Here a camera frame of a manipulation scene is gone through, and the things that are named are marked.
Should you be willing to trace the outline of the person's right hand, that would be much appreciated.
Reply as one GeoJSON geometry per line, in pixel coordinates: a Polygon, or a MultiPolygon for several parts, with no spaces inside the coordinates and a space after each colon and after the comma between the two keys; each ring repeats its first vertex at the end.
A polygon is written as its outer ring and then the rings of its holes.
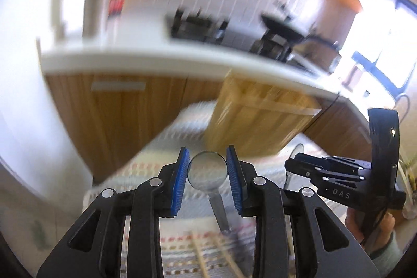
{"type": "Polygon", "coordinates": [[[383,253],[389,255],[397,255],[401,253],[396,243],[394,234],[395,218],[389,212],[386,212],[381,222],[377,225],[375,230],[376,236],[373,240],[365,240],[360,227],[357,223],[357,211],[349,208],[346,212],[345,225],[346,228],[353,234],[356,240],[362,244],[365,252],[370,256],[377,257],[383,253]]]}

